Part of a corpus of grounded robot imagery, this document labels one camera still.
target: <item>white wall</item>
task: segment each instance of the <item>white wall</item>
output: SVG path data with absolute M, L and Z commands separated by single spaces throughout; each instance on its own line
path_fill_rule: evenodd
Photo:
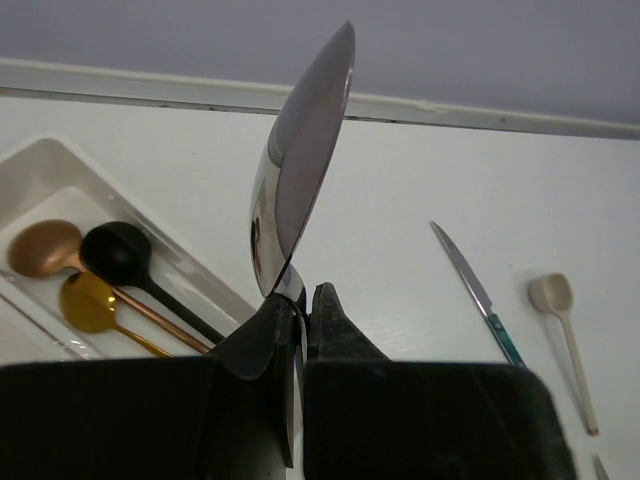
M 637 0 L 3 0 L 0 57 L 293 84 L 346 19 L 355 91 L 640 124 Z

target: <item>spoon handle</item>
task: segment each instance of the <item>spoon handle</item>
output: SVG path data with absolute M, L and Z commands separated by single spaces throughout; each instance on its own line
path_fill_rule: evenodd
M 139 302 L 138 300 L 133 298 L 131 295 L 124 293 L 119 288 L 114 288 L 113 293 L 115 293 L 116 297 L 118 297 L 120 300 L 128 304 L 131 308 L 140 312 L 142 315 L 147 317 L 149 320 L 151 320 L 153 323 L 158 325 L 164 331 L 170 333 L 171 335 L 176 337 L 178 340 L 181 340 L 183 343 L 189 345 L 195 351 L 200 353 L 207 353 L 211 350 L 210 347 L 206 346 L 204 343 L 202 343 L 200 340 L 195 338 L 193 335 L 189 334 L 188 332 L 185 332 L 183 329 L 181 329 L 177 325 L 174 325 L 173 322 L 171 322 L 170 320 L 167 320 L 158 312 L 147 307 L 144 303 Z
M 133 333 L 131 330 L 127 330 L 126 328 L 116 324 L 113 327 L 115 330 L 120 332 L 121 334 L 129 337 L 131 340 L 136 342 L 141 347 L 145 348 L 147 351 L 153 353 L 157 357 L 171 357 L 172 355 L 162 350 L 160 347 L 156 347 L 153 343 L 148 340 L 142 338 L 140 335 Z
M 220 332 L 182 305 L 151 278 L 147 278 L 139 287 L 213 343 L 217 344 L 224 340 Z
M 560 323 L 562 324 L 564 336 L 567 340 L 571 363 L 573 363 L 573 370 L 576 374 L 578 389 L 580 390 L 580 396 L 582 397 L 582 406 L 584 407 L 584 419 L 587 424 L 587 431 L 591 435 L 598 435 L 600 430 L 598 429 L 598 422 L 596 421 L 596 413 L 593 410 L 593 403 L 591 402 L 587 379 L 584 375 L 584 369 L 582 368 L 582 359 L 580 358 L 580 352 L 578 352 L 578 343 L 576 342 L 576 337 L 573 334 L 571 319 L 568 315 L 563 315 L 560 317 Z

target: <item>white ceramic spoon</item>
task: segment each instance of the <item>white ceramic spoon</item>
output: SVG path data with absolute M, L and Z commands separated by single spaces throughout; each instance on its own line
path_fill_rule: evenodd
M 576 343 L 573 327 L 571 326 L 571 309 L 573 307 L 571 284 L 562 273 L 550 273 L 531 281 L 529 284 L 529 297 L 531 303 L 533 303 L 538 310 L 555 315 L 560 320 L 562 329 L 564 330 L 564 336 L 567 340 L 569 354 L 571 355 L 571 362 L 573 363 L 573 370 L 578 382 L 578 389 L 582 397 L 587 431 L 590 435 L 598 435 L 600 432 L 596 422 L 596 414 L 593 411 L 593 403 L 591 402 L 591 395 L 587 387 L 587 379 L 584 376 L 582 360 L 578 352 L 578 344 Z

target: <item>utensil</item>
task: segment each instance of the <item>utensil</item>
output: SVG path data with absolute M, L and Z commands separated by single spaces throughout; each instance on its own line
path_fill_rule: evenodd
M 567 340 L 571 362 L 573 363 L 573 370 L 576 374 L 578 389 L 582 397 L 587 431 L 591 435 L 598 435 L 600 432 L 596 422 L 596 414 L 593 410 L 587 379 L 584 375 L 578 343 L 571 325 L 573 291 L 569 279 L 562 273 L 550 273 L 536 278 L 529 283 L 529 298 L 538 310 L 554 315 L 560 320 Z
M 298 310 L 306 361 L 306 290 L 291 258 L 313 210 L 347 105 L 355 32 L 345 23 L 287 98 L 262 153 L 251 198 L 251 258 L 264 297 L 277 293 Z
M 504 356 L 512 365 L 525 367 L 526 365 L 524 364 L 522 357 L 520 357 L 520 353 L 518 353 L 516 346 L 513 344 L 513 341 L 505 330 L 504 325 L 502 325 L 500 318 L 498 318 L 498 315 L 493 313 L 493 311 L 491 310 L 493 302 L 480 283 L 480 280 L 478 280 L 478 277 L 476 277 L 475 273 L 473 273 L 471 266 L 464 258 L 460 250 L 458 250 L 458 247 L 456 247 L 455 243 L 453 243 L 453 240 L 451 240 L 451 238 L 449 238 L 449 236 L 445 233 L 445 231 L 440 228 L 440 226 L 436 222 L 431 221 L 430 223 L 434 232 L 438 236 L 440 243 L 447 252 L 451 263 L 453 263 L 453 266 L 458 271 L 458 274 L 462 278 L 462 281 L 467 286 L 469 293 L 471 293 L 471 296 L 475 300 L 476 305 L 478 305 L 482 316 L 487 322 L 487 325 L 489 326 L 491 333 L 498 342 L 498 345 L 502 349 Z
M 598 480 L 609 480 L 609 475 L 607 475 L 602 460 L 600 460 L 600 456 L 596 453 L 593 454 L 593 467 L 596 470 Z
M 212 342 L 224 340 L 211 325 L 153 281 L 149 275 L 151 242 L 138 227 L 115 221 L 94 228 L 82 240 L 80 258 L 109 285 L 144 290 Z
M 116 330 L 158 357 L 171 357 L 140 335 L 116 322 L 116 298 L 111 287 L 91 273 L 74 273 L 60 289 L 60 309 L 67 321 L 85 333 Z
M 72 268 L 86 272 L 79 257 L 82 234 L 78 227 L 66 220 L 45 220 L 20 232 L 7 250 L 9 266 L 25 277 L 45 277 Z M 122 290 L 114 289 L 116 297 L 127 303 L 160 328 L 200 353 L 211 350 L 197 338 L 174 325 L 155 310 L 147 307 Z

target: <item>white tabletop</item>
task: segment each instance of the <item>white tabletop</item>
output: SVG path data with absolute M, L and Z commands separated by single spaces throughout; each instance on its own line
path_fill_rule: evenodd
M 254 305 L 253 177 L 274 117 L 0 99 L 0 151 L 69 137 Z M 640 143 L 347 121 L 294 264 L 310 295 L 335 284 L 362 331 L 394 359 L 503 362 L 428 221 L 484 284 L 528 367 L 551 390 L 581 478 L 640 471 Z M 562 271 L 601 435 L 586 434 L 557 320 L 528 279 Z

